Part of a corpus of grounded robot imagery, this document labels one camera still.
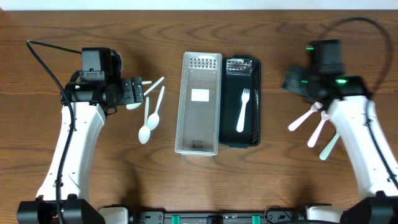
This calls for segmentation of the white plastic fork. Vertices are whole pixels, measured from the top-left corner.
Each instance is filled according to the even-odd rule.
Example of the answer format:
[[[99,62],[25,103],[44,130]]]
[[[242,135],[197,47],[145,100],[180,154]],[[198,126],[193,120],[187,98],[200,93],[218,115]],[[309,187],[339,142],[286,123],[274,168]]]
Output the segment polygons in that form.
[[[299,118],[297,118],[288,126],[288,130],[295,131],[312,113],[317,112],[322,107],[323,107],[322,103],[315,102],[306,113],[301,115]]]

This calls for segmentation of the pink plastic fork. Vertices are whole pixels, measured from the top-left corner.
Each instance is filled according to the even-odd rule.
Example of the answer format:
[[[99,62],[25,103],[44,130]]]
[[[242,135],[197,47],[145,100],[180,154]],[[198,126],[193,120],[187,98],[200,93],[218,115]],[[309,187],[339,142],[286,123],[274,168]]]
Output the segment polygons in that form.
[[[316,129],[314,130],[314,132],[312,133],[312,135],[310,136],[308,142],[307,142],[307,146],[308,147],[314,147],[319,136],[320,133],[323,129],[324,124],[326,123],[326,121],[328,121],[330,119],[330,115],[326,112],[326,111],[322,111],[321,112],[321,120],[318,124],[318,126],[316,127]]]

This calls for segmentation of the dark green plastic basket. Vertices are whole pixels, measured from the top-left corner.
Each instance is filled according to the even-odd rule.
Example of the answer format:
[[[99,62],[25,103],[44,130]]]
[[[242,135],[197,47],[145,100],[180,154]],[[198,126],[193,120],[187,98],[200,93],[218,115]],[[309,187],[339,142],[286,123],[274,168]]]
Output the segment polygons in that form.
[[[245,88],[250,90],[250,99],[239,133],[236,125]],[[261,142],[261,63],[253,57],[234,55],[223,60],[219,142],[235,148],[256,147]]]

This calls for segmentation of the mint green plastic fork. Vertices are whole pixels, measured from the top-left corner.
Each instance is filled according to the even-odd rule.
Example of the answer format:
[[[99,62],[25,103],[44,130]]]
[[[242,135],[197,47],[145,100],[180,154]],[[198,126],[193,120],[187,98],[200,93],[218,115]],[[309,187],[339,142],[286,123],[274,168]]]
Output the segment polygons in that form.
[[[330,155],[332,149],[334,148],[334,146],[339,138],[340,138],[340,132],[338,130],[336,130],[335,135],[332,137],[330,142],[324,147],[324,149],[320,153],[319,158],[321,160],[325,161],[328,158],[328,156]]]

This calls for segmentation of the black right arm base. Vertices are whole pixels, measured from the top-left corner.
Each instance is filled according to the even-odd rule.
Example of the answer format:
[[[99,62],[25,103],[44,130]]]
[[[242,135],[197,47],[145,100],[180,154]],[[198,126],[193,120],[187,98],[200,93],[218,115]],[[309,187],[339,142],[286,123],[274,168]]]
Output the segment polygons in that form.
[[[397,196],[387,196],[377,191],[345,210],[340,218],[342,224],[397,224]]]

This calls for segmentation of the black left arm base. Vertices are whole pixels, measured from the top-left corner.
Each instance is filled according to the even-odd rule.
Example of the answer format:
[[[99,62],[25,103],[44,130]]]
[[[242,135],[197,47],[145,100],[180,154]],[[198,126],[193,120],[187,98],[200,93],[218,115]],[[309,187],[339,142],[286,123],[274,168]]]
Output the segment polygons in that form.
[[[105,220],[85,199],[69,195],[60,202],[64,223],[71,224],[105,224]],[[18,223],[60,223],[56,201],[45,201],[37,197],[34,201],[22,201],[17,210]]]

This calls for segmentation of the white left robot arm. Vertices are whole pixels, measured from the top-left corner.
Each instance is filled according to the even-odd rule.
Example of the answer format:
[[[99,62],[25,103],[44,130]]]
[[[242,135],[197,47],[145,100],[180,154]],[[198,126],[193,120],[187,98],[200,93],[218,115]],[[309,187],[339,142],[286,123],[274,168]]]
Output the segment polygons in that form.
[[[106,121],[103,109],[88,102],[72,103],[75,130],[72,134],[61,177],[61,199],[75,194],[78,199],[90,200],[90,169],[101,128]],[[55,180],[60,159],[69,133],[70,112],[62,108],[62,126],[48,174],[37,192],[45,201],[56,199]]]

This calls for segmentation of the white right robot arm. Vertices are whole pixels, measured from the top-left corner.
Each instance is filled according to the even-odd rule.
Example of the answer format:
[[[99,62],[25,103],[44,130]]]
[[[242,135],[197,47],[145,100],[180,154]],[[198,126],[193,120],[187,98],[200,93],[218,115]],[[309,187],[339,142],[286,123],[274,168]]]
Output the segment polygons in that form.
[[[379,124],[375,105],[366,85],[357,75],[321,76],[292,66],[282,88],[304,97],[313,108],[290,126],[294,131],[310,114],[319,111],[321,120],[307,142],[314,147],[324,124],[336,128],[351,161],[360,198],[383,191],[397,195],[397,161]]]

